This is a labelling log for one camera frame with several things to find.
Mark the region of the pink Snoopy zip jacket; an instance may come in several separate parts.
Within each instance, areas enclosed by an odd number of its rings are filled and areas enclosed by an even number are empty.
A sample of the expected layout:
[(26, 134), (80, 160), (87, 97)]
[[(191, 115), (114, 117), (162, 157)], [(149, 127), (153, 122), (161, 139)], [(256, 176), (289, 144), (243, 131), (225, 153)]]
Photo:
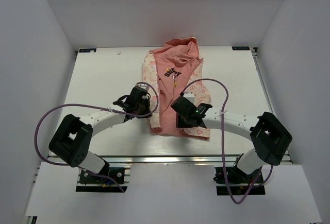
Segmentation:
[(211, 102), (211, 94), (200, 81), (202, 69), (203, 59), (195, 37), (173, 39), (147, 53), (142, 62), (142, 81), (152, 85), (148, 92), (153, 114), (147, 119), (152, 134), (210, 138), (206, 128), (177, 128), (176, 112), (171, 108), (182, 91), (193, 94), (196, 106)]

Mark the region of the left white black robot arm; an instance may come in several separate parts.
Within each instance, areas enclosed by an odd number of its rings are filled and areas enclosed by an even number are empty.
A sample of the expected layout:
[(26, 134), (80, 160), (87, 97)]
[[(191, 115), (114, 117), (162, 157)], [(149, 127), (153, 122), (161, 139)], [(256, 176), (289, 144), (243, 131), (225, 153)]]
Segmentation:
[(139, 84), (128, 96), (122, 96), (113, 104), (122, 110), (101, 110), (77, 117), (68, 114), (57, 128), (48, 148), (70, 167), (79, 167), (91, 172), (97, 182), (109, 176), (109, 163), (89, 150), (92, 138), (98, 133), (121, 125), (136, 116), (148, 117), (150, 113), (149, 86)]

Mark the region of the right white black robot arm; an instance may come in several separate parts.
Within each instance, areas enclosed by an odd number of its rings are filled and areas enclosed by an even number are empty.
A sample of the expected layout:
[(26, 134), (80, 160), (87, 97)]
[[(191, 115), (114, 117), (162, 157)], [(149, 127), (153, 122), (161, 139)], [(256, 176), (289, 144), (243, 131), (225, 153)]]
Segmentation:
[(183, 96), (171, 108), (177, 114), (178, 128), (219, 129), (252, 142), (253, 148), (239, 156), (230, 172), (239, 182), (245, 182), (260, 167), (280, 165), (292, 142), (290, 132), (270, 112), (256, 117), (222, 112), (210, 104), (195, 106)]

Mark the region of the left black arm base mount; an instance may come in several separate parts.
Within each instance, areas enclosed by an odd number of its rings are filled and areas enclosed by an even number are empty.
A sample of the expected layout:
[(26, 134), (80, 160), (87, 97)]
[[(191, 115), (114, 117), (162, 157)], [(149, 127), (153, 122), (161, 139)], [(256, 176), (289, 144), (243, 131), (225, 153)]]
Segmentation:
[(95, 176), (81, 169), (78, 174), (76, 192), (81, 193), (124, 193), (130, 181), (128, 166), (111, 166), (106, 176)]

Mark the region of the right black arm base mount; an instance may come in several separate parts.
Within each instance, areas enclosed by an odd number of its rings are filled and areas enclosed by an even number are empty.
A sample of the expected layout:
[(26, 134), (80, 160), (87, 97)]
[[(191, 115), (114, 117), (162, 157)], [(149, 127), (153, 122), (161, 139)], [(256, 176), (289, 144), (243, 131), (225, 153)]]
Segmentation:
[[(258, 170), (254, 170), (250, 175), (246, 175), (242, 173), (239, 169), (237, 169), (237, 162), (242, 157), (242, 154), (236, 158), (236, 161), (233, 166), (227, 166), (227, 179), (229, 183), (229, 188), (234, 196), (243, 196), (248, 188), (253, 183), (254, 179), (257, 177), (257, 181), (253, 185), (249, 195), (265, 195), (266, 190), (263, 185), (264, 179), (262, 173), (258, 173)], [(215, 167), (215, 175), (214, 182), (216, 183), (216, 190), (218, 196), (228, 196), (229, 193), (226, 188), (225, 179), (224, 179), (224, 171), (223, 167)]]

